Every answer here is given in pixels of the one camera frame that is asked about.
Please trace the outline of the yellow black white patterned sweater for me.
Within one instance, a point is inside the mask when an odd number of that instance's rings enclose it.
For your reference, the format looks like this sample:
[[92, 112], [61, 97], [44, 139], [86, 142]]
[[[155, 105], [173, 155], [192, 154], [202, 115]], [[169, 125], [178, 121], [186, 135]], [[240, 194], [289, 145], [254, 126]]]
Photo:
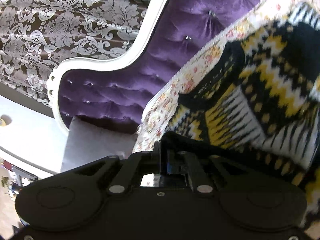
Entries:
[[213, 69], [179, 95], [166, 131], [271, 165], [305, 192], [308, 229], [319, 220], [319, 13], [301, 2], [228, 42]]

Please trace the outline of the grey pillow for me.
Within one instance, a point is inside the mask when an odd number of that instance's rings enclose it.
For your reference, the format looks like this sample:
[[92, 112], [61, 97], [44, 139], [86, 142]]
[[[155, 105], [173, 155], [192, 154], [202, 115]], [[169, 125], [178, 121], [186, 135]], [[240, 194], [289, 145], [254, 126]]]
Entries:
[[100, 128], [74, 117], [69, 127], [61, 172], [91, 163], [109, 155], [127, 159], [136, 143], [136, 134]]

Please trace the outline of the purple tufted velvet headboard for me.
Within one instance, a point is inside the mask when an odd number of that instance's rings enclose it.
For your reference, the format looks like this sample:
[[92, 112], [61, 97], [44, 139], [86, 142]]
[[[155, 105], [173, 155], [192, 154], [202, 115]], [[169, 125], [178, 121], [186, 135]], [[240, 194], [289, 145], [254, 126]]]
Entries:
[[260, 0], [151, 0], [131, 48], [116, 59], [62, 61], [48, 81], [63, 130], [80, 117], [133, 134], [148, 102], [205, 44]]

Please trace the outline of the brown silver damask curtain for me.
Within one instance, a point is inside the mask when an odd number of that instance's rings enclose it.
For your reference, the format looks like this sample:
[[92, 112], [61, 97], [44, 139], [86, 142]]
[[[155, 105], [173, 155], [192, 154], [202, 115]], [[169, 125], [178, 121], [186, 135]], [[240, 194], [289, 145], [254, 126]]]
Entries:
[[1, 83], [44, 105], [63, 60], [108, 60], [133, 44], [150, 0], [1, 0]]

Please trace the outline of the floral quilted bedspread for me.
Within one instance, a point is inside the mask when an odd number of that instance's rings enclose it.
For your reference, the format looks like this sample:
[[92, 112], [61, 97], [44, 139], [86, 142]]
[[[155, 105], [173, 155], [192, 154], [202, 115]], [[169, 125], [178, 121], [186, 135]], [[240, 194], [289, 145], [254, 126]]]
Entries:
[[148, 102], [133, 151], [149, 151], [153, 148], [176, 109], [178, 95], [191, 91], [216, 65], [227, 42], [242, 40], [273, 20], [283, 20], [302, 1], [319, 10], [319, 0], [260, 0], [251, 11], [203, 46]]

